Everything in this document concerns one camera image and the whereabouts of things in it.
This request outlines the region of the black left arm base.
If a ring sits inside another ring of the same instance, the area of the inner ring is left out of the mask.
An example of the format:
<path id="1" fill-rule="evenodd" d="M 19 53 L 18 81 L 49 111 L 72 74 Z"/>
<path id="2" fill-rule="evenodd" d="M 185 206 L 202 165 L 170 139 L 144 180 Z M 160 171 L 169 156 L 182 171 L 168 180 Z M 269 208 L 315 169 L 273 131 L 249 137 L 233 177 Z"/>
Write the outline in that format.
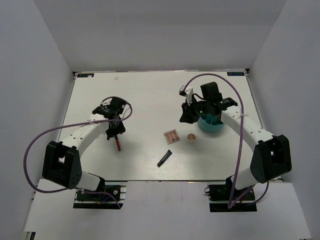
<path id="1" fill-rule="evenodd" d="M 105 181 L 101 190 L 93 192 L 77 189 L 74 197 L 74 209 L 120 210 L 124 204 L 127 181 Z"/>

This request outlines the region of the red lip gloss tube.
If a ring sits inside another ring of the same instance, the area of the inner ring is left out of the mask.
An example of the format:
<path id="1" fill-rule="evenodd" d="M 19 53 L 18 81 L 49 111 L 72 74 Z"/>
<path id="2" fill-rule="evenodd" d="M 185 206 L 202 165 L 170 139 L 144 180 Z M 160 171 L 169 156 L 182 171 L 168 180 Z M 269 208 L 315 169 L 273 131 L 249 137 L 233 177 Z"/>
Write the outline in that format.
<path id="1" fill-rule="evenodd" d="M 114 139 L 115 139 L 115 143 L 116 143 L 117 150 L 120 152 L 120 151 L 121 151 L 121 145 L 120 145 L 118 136 L 115 135 L 115 136 L 114 136 Z"/>

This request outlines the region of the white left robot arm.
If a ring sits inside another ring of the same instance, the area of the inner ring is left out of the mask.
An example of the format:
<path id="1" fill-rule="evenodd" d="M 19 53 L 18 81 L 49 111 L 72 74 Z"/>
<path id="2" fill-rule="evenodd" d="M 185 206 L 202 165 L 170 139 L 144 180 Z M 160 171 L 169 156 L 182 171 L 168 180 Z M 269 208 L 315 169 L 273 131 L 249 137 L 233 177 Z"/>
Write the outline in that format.
<path id="1" fill-rule="evenodd" d="M 51 141 L 45 150 L 42 177 L 67 189 L 84 189 L 99 200 L 105 196 L 104 179 L 82 170 L 81 156 L 100 135 L 117 138 L 125 132 L 120 120 L 125 105 L 107 104 L 92 111 L 87 122 L 60 142 Z"/>

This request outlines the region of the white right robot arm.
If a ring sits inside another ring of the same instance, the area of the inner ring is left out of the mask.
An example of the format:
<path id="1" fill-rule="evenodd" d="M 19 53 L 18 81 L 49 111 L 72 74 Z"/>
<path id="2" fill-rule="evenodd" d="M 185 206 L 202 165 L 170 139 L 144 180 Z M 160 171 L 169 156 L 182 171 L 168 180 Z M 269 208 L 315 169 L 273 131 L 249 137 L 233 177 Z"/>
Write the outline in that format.
<path id="1" fill-rule="evenodd" d="M 290 142 L 287 137 L 274 135 L 263 129 L 248 116 L 232 98 L 223 98 L 216 82 L 201 85 L 202 99 L 197 101 L 192 87 L 182 86 L 179 94 L 186 98 L 182 104 L 181 123 L 193 124 L 200 117 L 215 116 L 229 126 L 251 148 L 250 166 L 226 181 L 226 195 L 236 200 L 244 189 L 265 183 L 292 170 Z"/>

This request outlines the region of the black squeeze tube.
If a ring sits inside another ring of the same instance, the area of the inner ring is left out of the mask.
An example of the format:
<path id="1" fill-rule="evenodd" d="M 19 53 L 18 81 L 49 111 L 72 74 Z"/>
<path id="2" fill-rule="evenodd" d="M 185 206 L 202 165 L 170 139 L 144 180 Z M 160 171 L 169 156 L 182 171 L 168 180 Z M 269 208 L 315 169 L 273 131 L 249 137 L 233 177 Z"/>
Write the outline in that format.
<path id="1" fill-rule="evenodd" d="M 172 155 L 172 152 L 168 150 L 165 155 L 161 158 L 161 160 L 157 163 L 157 167 L 160 168 L 167 160 L 168 158 Z"/>

